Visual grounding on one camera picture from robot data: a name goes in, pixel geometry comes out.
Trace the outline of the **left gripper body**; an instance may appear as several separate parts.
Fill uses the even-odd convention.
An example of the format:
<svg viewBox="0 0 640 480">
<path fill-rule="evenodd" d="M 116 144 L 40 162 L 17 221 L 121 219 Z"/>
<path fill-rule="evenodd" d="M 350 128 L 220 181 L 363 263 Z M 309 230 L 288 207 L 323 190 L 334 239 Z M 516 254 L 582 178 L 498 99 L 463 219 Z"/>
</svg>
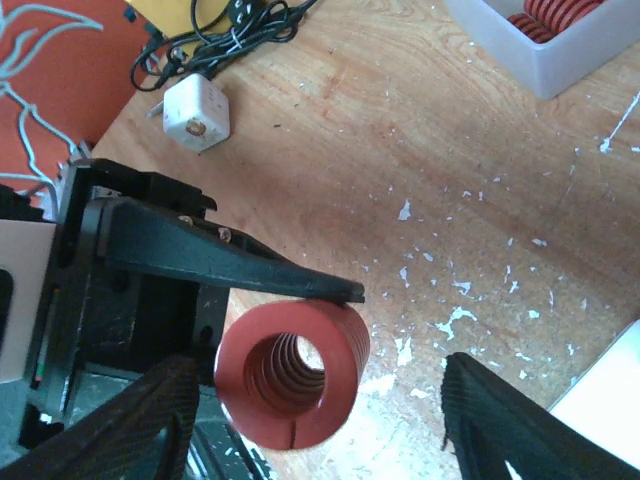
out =
<svg viewBox="0 0 640 480">
<path fill-rule="evenodd" d="M 26 221 L 53 231 L 43 288 L 34 298 L 27 390 L 10 423 L 12 441 L 22 449 L 64 431 L 73 409 L 86 405 L 80 378 L 88 366 L 141 374 L 173 354 L 211 363 L 233 289 L 119 269 L 97 255 L 106 202 L 130 198 L 187 222 L 207 221 L 216 204 L 199 189 L 106 159 L 67 166 L 60 186 L 61 205 L 50 221 L 24 194 L 1 190 L 7 228 Z"/>
</svg>

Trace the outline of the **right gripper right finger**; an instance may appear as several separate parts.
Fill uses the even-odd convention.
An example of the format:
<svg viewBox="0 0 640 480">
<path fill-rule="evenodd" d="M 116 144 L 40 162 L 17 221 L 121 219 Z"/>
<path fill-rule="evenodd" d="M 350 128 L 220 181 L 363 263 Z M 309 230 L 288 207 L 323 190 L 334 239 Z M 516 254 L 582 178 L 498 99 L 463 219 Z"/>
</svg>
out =
<svg viewBox="0 0 640 480">
<path fill-rule="evenodd" d="M 467 353 L 446 357 L 441 408 L 464 479 L 639 477 Z"/>
</svg>

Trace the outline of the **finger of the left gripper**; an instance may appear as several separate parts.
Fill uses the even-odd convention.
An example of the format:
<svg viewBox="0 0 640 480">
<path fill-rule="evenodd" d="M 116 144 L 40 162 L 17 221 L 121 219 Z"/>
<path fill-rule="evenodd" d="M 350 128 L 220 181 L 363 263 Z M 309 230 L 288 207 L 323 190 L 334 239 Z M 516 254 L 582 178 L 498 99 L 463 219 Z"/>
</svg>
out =
<svg viewBox="0 0 640 480">
<path fill-rule="evenodd" d="M 219 287 L 362 303 L 356 281 L 302 267 L 253 237 L 220 225 L 119 198 L 105 203 L 97 255 L 113 267 Z"/>
</svg>

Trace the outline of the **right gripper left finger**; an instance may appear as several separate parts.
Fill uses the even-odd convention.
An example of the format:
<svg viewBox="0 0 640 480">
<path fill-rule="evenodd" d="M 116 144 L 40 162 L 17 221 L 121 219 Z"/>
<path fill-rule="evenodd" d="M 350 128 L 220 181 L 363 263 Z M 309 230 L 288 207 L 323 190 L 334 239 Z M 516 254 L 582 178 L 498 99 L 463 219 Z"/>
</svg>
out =
<svg viewBox="0 0 640 480">
<path fill-rule="evenodd" d="M 196 362 L 169 357 L 1 477 L 181 479 L 198 405 Z"/>
</svg>

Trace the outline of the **translucent spring bin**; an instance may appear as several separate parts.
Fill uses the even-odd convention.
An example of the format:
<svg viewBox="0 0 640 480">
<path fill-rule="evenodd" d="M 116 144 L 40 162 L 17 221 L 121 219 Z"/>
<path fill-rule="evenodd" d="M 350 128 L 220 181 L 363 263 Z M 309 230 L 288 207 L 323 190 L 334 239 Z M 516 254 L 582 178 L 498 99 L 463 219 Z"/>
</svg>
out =
<svg viewBox="0 0 640 480">
<path fill-rule="evenodd" d="M 639 42 L 637 1 L 447 1 L 456 23 L 541 99 Z"/>
</svg>

